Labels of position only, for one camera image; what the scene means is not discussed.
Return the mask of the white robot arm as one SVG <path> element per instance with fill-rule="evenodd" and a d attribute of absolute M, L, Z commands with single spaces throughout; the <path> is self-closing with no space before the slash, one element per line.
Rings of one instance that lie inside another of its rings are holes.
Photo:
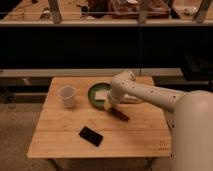
<path fill-rule="evenodd" d="M 125 70 L 112 77 L 104 108 L 118 105 L 125 94 L 173 114 L 172 171 L 213 171 L 213 93 L 145 85 Z"/>

